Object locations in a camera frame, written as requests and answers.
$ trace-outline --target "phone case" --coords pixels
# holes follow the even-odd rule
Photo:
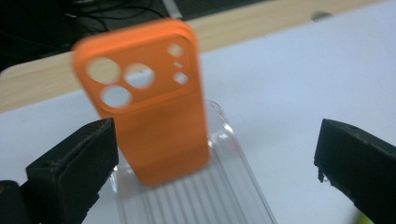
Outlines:
[[[196,39],[166,19],[87,37],[74,68],[138,179],[156,186],[204,167],[207,146]]]

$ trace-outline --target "orange phone case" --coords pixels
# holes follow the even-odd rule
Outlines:
[[[120,150],[143,184],[208,163],[196,39],[186,23],[166,19],[87,37],[74,51],[81,85],[99,115],[114,118]]]

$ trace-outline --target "clear plastic tray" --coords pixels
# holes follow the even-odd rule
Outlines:
[[[111,184],[122,224],[276,223],[221,108],[206,104],[211,162],[191,175],[149,188],[128,163]]]

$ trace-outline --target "white surface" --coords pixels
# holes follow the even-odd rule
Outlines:
[[[356,209],[320,184],[321,120],[353,124],[396,145],[396,2],[263,36],[202,56],[205,97],[235,131],[279,224],[350,223]],[[0,115],[0,179],[98,119],[81,91]],[[110,186],[85,223],[114,223]]]

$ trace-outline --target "transparent ridged rack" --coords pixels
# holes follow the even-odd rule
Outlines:
[[[207,102],[206,117],[204,169],[152,188],[120,158],[111,184],[122,224],[276,224],[220,106]]]

